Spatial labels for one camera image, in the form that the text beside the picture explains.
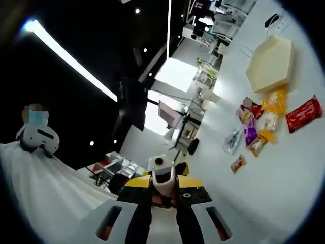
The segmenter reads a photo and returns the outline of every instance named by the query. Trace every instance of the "black cable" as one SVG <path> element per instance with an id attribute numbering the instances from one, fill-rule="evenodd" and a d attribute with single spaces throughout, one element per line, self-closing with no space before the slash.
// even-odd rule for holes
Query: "black cable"
<path id="1" fill-rule="evenodd" d="M 201 108 L 203 112 L 205 112 L 205 110 L 204 110 L 204 109 L 203 109 L 203 108 L 202 108 L 202 107 L 201 107 L 197 102 L 194 102 L 192 99 L 189 99 L 189 98 L 181 98 L 181 97 L 178 97 L 178 96 L 169 95 L 169 94 L 167 94 L 167 93 L 163 93 L 162 91 L 154 90 L 154 89 L 152 89 L 151 91 L 153 91 L 153 92 L 158 92 L 158 93 L 160 93 L 160 94 L 164 94 L 164 95 L 166 95 L 166 96 L 168 96 L 168 97 L 179 98 L 179 99 L 184 99 L 184 100 L 191 101 L 191 102 L 195 103 L 196 105 L 198 105 L 198 107 Z"/>
<path id="2" fill-rule="evenodd" d="M 190 123 L 191 123 L 191 125 L 193 125 L 193 127 L 195 128 L 195 129 L 197 129 L 198 130 L 198 128 L 191 122 L 191 121 L 189 121 Z"/>
<path id="3" fill-rule="evenodd" d="M 194 113 L 194 114 L 196 114 L 196 115 L 198 115 L 198 116 L 200 116 L 201 118 L 203 118 L 203 116 L 202 115 L 200 115 L 199 113 L 195 113 L 194 111 L 193 111 L 193 109 L 191 109 L 190 107 L 188 107 L 188 109 L 189 110 L 191 110 L 192 111 L 192 113 Z"/>
<path id="4" fill-rule="evenodd" d="M 99 179 L 102 179 L 104 182 L 106 182 L 107 184 L 109 184 L 109 182 L 107 182 L 104 178 L 100 177 L 99 176 L 99 173 L 98 174 L 95 174 L 91 169 L 89 169 L 88 167 L 86 167 L 86 169 L 88 169 L 94 176 L 97 176 Z"/>

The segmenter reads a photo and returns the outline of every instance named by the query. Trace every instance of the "purple snack package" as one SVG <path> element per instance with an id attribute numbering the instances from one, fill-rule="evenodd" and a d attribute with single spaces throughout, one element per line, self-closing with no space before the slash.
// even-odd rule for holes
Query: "purple snack package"
<path id="1" fill-rule="evenodd" d="M 257 131 L 254 127 L 244 129 L 246 146 L 249 146 L 257 137 Z"/>
<path id="2" fill-rule="evenodd" d="M 246 146 L 249 146 L 257 137 L 257 131 L 255 129 L 255 120 L 254 117 L 251 116 L 246 123 L 244 124 L 244 135 Z"/>

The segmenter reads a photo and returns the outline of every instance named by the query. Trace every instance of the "face mask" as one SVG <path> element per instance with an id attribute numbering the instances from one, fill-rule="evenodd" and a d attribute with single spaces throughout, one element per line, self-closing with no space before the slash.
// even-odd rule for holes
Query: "face mask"
<path id="1" fill-rule="evenodd" d="M 49 112 L 45 111 L 28 111 L 28 124 L 32 126 L 47 125 Z"/>

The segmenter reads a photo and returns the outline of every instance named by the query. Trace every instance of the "white table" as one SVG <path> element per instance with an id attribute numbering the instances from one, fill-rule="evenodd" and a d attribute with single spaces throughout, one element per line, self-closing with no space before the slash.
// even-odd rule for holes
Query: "white table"
<path id="1" fill-rule="evenodd" d="M 228 200 L 279 241 L 298 228 L 320 190 L 325 170 L 325 116 L 294 134 L 289 134 L 283 120 L 278 144 L 267 144 L 258 158 L 245 149 L 244 141 L 234 156 L 224 152 L 222 144 L 231 128 L 241 126 L 235 111 L 243 99 L 248 96 L 257 103 L 262 100 L 262 95 L 252 92 L 245 75 L 250 58 L 240 51 L 242 47 L 238 44 L 254 50 L 266 38 L 264 22 L 281 12 L 281 7 L 272 0 L 259 0 L 238 31 L 223 59 L 214 89 L 220 99 L 206 112 L 197 134 L 199 147 L 188 160 L 190 175 L 202 178 L 213 200 Z M 293 41 L 297 53 L 288 111 L 298 108 L 314 94 L 324 108 L 320 63 L 298 24 L 290 16 L 286 18 L 290 25 L 281 35 Z M 247 165 L 233 175 L 230 164 L 240 154 Z"/>

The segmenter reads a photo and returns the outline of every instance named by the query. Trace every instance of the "snack package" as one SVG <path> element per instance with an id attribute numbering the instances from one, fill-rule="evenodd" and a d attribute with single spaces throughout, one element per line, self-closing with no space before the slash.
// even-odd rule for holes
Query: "snack package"
<path id="1" fill-rule="evenodd" d="M 240 106 L 236 111 L 236 116 L 239 118 L 240 122 L 244 124 L 252 116 L 252 113 L 244 106 Z"/>
<path id="2" fill-rule="evenodd" d="M 249 150 L 258 157 L 264 145 L 268 142 L 268 140 L 263 136 L 257 136 L 256 139 L 250 144 Z"/>
<path id="3" fill-rule="evenodd" d="M 308 100 L 306 103 L 301 105 L 296 110 L 288 113 L 285 118 L 289 127 L 289 132 L 293 133 L 300 127 L 306 125 L 307 123 L 313 121 L 314 119 L 321 117 L 322 108 L 314 95 L 312 99 Z"/>
<path id="4" fill-rule="evenodd" d="M 232 155 L 238 146 L 241 135 L 240 129 L 233 129 L 225 138 L 222 149 Z"/>
<path id="5" fill-rule="evenodd" d="M 248 109 L 254 116 L 255 119 L 259 120 L 259 118 L 262 116 L 264 110 L 262 110 L 262 105 L 259 105 L 255 102 L 253 102 L 251 99 L 251 105 L 249 107 L 245 107 L 244 103 L 241 105 L 241 108 L 246 108 Z"/>
<path id="6" fill-rule="evenodd" d="M 251 116 L 245 123 L 244 136 L 246 146 L 249 146 L 257 137 L 257 131 L 255 129 L 255 120 L 253 116 Z"/>
<path id="7" fill-rule="evenodd" d="M 244 129 L 246 147 L 249 146 L 257 137 L 257 131 L 254 127 Z"/>
<path id="8" fill-rule="evenodd" d="M 237 170 L 242 166 L 246 164 L 246 160 L 244 156 L 240 155 L 236 161 L 234 161 L 231 165 L 230 168 L 232 169 L 233 173 L 235 174 Z"/>
<path id="9" fill-rule="evenodd" d="M 262 110 L 275 114 L 285 115 L 287 110 L 287 86 L 267 94 L 262 101 Z"/>
<path id="10" fill-rule="evenodd" d="M 258 135 L 265 137 L 270 143 L 278 142 L 278 138 L 275 135 L 273 135 L 270 131 L 260 130 L 258 132 Z"/>
<path id="11" fill-rule="evenodd" d="M 279 120 L 279 115 L 272 112 L 267 112 L 265 114 L 264 124 L 262 125 L 262 130 L 275 131 Z"/>

